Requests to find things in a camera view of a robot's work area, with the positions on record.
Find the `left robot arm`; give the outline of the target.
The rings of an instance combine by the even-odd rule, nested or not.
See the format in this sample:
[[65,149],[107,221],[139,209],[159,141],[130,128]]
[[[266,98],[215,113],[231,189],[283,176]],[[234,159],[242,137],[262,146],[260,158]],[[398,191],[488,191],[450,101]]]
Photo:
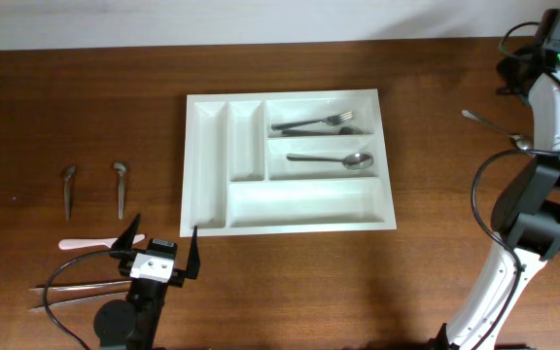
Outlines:
[[101,349],[151,349],[167,289],[181,288],[187,278],[195,279],[199,272],[196,243],[185,269],[176,266],[178,245],[173,242],[152,239],[145,250],[135,249],[133,240],[140,222],[141,216],[136,215],[109,252],[119,261],[119,273],[130,286],[124,299],[105,303],[95,315],[93,328]]

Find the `metal fork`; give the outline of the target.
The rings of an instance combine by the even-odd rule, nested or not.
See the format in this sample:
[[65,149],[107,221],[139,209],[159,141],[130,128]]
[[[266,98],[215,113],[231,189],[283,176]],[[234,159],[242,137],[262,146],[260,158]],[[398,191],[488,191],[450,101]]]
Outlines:
[[341,114],[332,115],[332,116],[324,117],[321,119],[315,119],[315,120],[307,120],[301,122],[274,123],[270,128],[274,131],[278,131],[278,130],[291,129],[298,126],[314,124],[314,123],[322,123],[327,126],[338,126],[344,123],[349,123],[353,120],[354,120],[354,114],[352,112],[344,112]]
[[301,129],[286,129],[281,131],[281,135],[285,137],[299,137],[299,136],[335,136],[335,135],[363,135],[364,132],[358,128],[344,126],[338,130],[331,131],[311,131]]

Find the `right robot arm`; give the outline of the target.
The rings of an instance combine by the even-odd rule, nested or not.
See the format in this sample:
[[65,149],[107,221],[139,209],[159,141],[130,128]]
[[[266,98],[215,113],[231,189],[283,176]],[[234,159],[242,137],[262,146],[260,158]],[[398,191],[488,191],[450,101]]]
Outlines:
[[[529,281],[560,252],[560,9],[534,40],[505,52],[503,95],[533,112],[534,137],[512,136],[529,163],[481,223],[492,247],[455,318],[431,349],[492,349]],[[180,233],[392,229],[396,225],[374,90],[192,95]]]

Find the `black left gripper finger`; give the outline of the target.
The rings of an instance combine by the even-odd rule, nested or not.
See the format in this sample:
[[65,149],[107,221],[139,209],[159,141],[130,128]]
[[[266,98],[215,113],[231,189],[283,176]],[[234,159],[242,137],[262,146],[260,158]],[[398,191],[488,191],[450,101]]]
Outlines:
[[200,270],[200,255],[197,245],[197,231],[198,227],[194,227],[192,231],[191,245],[187,260],[187,267],[185,270],[186,278],[195,280]]
[[135,235],[139,229],[140,221],[141,215],[137,214],[130,226],[112,244],[112,251],[130,250],[132,248]]

